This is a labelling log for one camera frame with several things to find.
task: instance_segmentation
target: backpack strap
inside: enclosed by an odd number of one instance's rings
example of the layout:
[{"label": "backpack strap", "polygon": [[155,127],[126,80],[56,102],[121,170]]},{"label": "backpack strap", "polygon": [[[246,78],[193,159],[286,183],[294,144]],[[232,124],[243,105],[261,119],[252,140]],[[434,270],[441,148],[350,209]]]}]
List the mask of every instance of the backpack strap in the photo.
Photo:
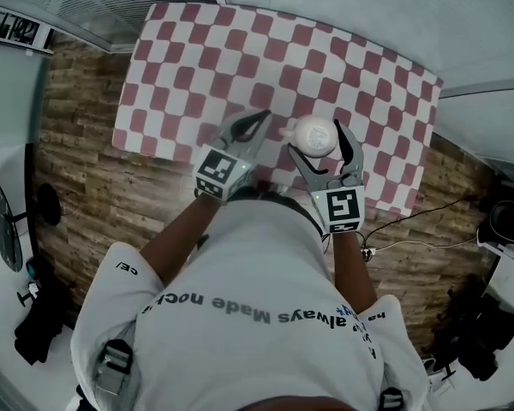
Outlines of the backpack strap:
[{"label": "backpack strap", "polygon": [[132,411],[140,386],[134,362],[135,322],[108,341],[93,368],[92,384],[101,411]]}]

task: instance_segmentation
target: strap buckle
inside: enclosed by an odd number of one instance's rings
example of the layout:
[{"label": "strap buckle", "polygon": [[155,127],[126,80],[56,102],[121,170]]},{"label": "strap buckle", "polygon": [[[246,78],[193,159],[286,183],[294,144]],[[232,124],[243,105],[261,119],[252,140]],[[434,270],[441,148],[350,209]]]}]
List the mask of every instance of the strap buckle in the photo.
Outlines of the strap buckle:
[{"label": "strap buckle", "polygon": [[398,388],[387,388],[380,395],[379,411],[391,410],[396,411],[403,407],[402,391]]},{"label": "strap buckle", "polygon": [[129,376],[133,350],[120,339],[109,341],[100,355],[95,374],[96,388],[113,396],[120,394],[123,381]]}]

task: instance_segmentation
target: person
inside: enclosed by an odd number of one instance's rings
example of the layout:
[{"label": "person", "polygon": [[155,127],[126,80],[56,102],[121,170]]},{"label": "person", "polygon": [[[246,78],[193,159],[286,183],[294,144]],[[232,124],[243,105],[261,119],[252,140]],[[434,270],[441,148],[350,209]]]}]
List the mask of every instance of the person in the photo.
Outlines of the person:
[{"label": "person", "polygon": [[355,233],[332,236],[332,281],[319,230],[294,200],[243,188],[226,205],[202,194],[139,252],[113,244],[71,343],[88,401],[92,354],[135,320],[136,410],[375,411],[391,386],[420,409],[398,300],[377,298]]}]

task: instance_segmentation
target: white wall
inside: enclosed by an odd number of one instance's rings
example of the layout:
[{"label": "white wall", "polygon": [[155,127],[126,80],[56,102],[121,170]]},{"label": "white wall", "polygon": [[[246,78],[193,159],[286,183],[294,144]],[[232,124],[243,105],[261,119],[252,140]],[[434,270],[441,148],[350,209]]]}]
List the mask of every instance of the white wall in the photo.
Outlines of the white wall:
[{"label": "white wall", "polygon": [[[14,214],[25,210],[24,146],[0,149],[0,185],[8,197]],[[27,229],[18,223],[20,233]],[[23,260],[31,257],[28,234],[21,238]],[[28,313],[17,300],[17,291],[27,292],[28,275],[23,269],[12,272],[0,257],[0,370],[19,392],[40,411],[65,409],[75,393],[77,382],[70,361],[71,330],[63,327],[52,343],[45,364],[29,366],[14,348],[14,330]]]},{"label": "white wall", "polygon": [[[514,262],[502,259],[495,271],[491,286],[506,302],[514,307]],[[440,411],[474,411],[514,401],[514,337],[505,349],[496,352],[497,372],[486,382],[474,379],[459,366],[449,380],[452,387],[437,397]]]},{"label": "white wall", "polygon": [[0,147],[38,140],[48,59],[0,44]]},{"label": "white wall", "polygon": [[514,163],[514,90],[440,99],[434,130],[479,157]]},{"label": "white wall", "polygon": [[[439,72],[446,86],[496,78],[514,58],[514,0],[230,0],[330,23]],[[511,73],[503,77],[513,77]]]}]

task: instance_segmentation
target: table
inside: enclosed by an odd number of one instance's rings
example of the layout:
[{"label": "table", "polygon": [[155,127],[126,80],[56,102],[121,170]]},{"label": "table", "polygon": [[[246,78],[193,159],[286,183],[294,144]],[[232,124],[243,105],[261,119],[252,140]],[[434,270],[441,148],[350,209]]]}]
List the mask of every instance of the table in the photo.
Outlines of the table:
[{"label": "table", "polygon": [[476,244],[478,245],[478,247],[486,248],[487,250],[496,254],[503,260],[511,260],[514,262],[514,244],[506,243],[505,245],[503,245],[500,242],[480,241],[480,229],[478,229],[476,232]]},{"label": "table", "polygon": [[[500,255],[499,263],[493,270],[493,273],[490,274],[490,278],[486,283],[487,286],[485,293],[501,299],[503,304],[506,304],[508,307],[506,310],[514,311],[514,259],[510,257],[510,255]],[[496,352],[496,357],[499,363],[499,376],[502,372],[510,372],[510,380],[513,384],[514,337],[505,349]],[[511,387],[511,384],[507,384],[508,390],[502,390],[502,399],[499,399],[499,394],[485,395],[484,400],[481,400],[480,403],[478,403],[479,401],[476,398],[483,395],[488,389],[493,388],[495,386],[494,381],[492,380],[489,383],[484,383],[472,378],[470,373],[466,369],[463,369],[458,361],[451,364],[451,369],[457,373],[446,381],[439,382],[433,386],[431,391],[432,394],[429,395],[429,399],[432,398],[437,402],[437,406],[434,410],[458,409],[458,405],[461,403],[460,401],[462,398],[465,400],[467,400],[467,398],[475,398],[472,402],[473,409],[490,408],[494,403],[514,400],[514,388]]]},{"label": "table", "polygon": [[27,213],[14,216],[8,199],[0,187],[0,255],[6,265],[15,272],[23,267],[23,254],[19,234],[15,223],[27,216]]},{"label": "table", "polygon": [[[442,81],[393,51],[326,24],[267,9],[151,7],[131,57],[115,147],[194,163],[230,114],[270,109],[257,176],[304,188],[279,129],[337,118],[362,143],[366,204],[409,215]],[[336,149],[315,167],[338,172]]]}]

